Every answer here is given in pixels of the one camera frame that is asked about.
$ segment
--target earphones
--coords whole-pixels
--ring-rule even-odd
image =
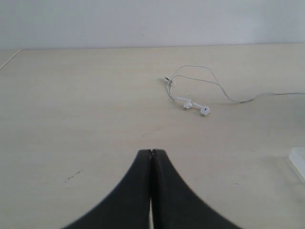
[[[212,81],[208,81],[208,80],[202,80],[202,79],[196,79],[196,78],[191,78],[191,77],[187,77],[187,76],[184,76],[184,75],[179,75],[177,74],[182,68],[186,68],[186,67],[190,67],[190,68],[205,68],[207,70],[209,70],[212,74],[212,76],[214,77],[214,79],[216,80],[216,82],[212,82]],[[166,77],[165,79],[168,80],[168,83],[167,83],[167,93],[168,95],[170,96],[171,99],[173,100],[178,100],[178,101],[184,101],[184,104],[183,104],[183,108],[185,110],[188,110],[190,109],[191,107],[196,107],[196,108],[199,108],[200,109],[200,113],[201,115],[203,116],[207,116],[211,110],[209,107],[207,106],[202,106],[200,104],[197,104],[197,103],[194,103],[192,102],[190,99],[186,99],[186,98],[180,98],[180,97],[175,97],[172,95],[172,84],[176,84],[174,81],[173,81],[173,78],[177,77],[177,76],[180,76],[180,77],[183,77],[183,78],[186,78],[186,79],[190,79],[190,80],[197,80],[197,81],[203,81],[203,82],[206,82],[206,83],[211,83],[211,84],[215,84],[217,86],[220,87],[220,89],[222,90],[223,94],[228,98],[230,99],[231,101],[235,102],[235,103],[246,103],[246,102],[249,102],[249,101],[252,101],[254,100],[256,97],[258,96],[261,96],[261,95],[267,95],[267,94],[273,94],[273,95],[283,95],[283,94],[303,94],[305,95],[304,92],[291,92],[291,93],[262,93],[262,94],[258,94],[258,95],[255,95],[253,96],[252,98],[250,99],[246,99],[246,100],[235,100],[235,99],[232,99],[231,97],[228,96],[227,92],[225,91],[225,89],[220,85],[218,79],[216,78],[215,74],[213,73],[213,71],[209,68],[209,67],[205,67],[205,66],[197,66],[197,65],[184,65],[184,66],[181,66],[180,68],[178,68],[172,75],[171,77]]]

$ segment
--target white cable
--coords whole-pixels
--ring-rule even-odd
[[[177,74],[182,68],[186,68],[186,67],[191,67],[191,68],[205,68],[205,69],[208,69],[211,74],[213,75],[214,79],[216,80],[216,83],[215,82],[212,82],[212,81],[208,81],[208,80],[202,80],[202,79],[196,79],[196,78],[192,78],[192,77],[187,77],[187,76],[184,76],[184,75],[179,75]],[[233,102],[236,102],[236,103],[246,103],[246,102],[249,102],[251,100],[254,100],[256,97],[258,96],[261,96],[261,95],[266,95],[266,94],[275,94],[275,95],[284,95],[284,94],[304,94],[305,95],[305,92],[290,92],[290,93],[274,93],[274,92],[267,92],[267,93],[262,93],[262,94],[258,94],[258,95],[255,95],[253,96],[252,98],[250,99],[246,99],[246,100],[235,100],[235,99],[232,99],[231,97],[228,96],[227,92],[225,91],[225,89],[220,85],[219,81],[217,80],[214,72],[209,68],[209,67],[205,67],[205,66],[197,66],[197,65],[184,65],[184,66],[181,66],[180,68],[178,68],[172,75],[171,77],[166,77],[166,79],[168,80],[168,83],[167,83],[167,93],[168,95],[173,99],[173,100],[181,100],[181,99],[184,99],[184,98],[179,98],[179,97],[175,97],[172,95],[172,83],[175,83],[173,81],[173,79],[177,76],[180,76],[180,77],[183,77],[183,78],[186,78],[186,79],[190,79],[190,80],[197,80],[197,81],[203,81],[203,82],[206,82],[206,83],[212,83],[212,84],[215,84],[217,86],[219,86],[223,92],[223,94],[228,98],[230,99],[231,101]]]

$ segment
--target table surface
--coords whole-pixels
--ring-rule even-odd
[[[215,85],[177,79],[175,95],[210,107],[202,117],[162,79],[204,65],[246,99],[305,91],[304,60],[305,44],[21,51],[0,70],[0,228],[63,227],[116,186],[139,149],[162,148],[241,227],[305,229],[305,182],[288,160],[305,146],[305,96],[233,104]]]

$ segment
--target scratch mark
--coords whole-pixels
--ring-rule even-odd
[[[73,177],[75,177],[77,174],[79,174],[81,171],[83,171],[83,169],[82,170],[80,170],[80,171],[78,171],[77,173],[75,173],[74,175],[72,175],[71,177],[68,177],[68,179],[66,179],[65,180],[65,183],[67,183],[68,182],[68,180],[70,180],[70,179],[72,179]]]

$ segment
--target wall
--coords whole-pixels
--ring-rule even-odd
[[[305,42],[304,0],[0,3],[0,50]]]

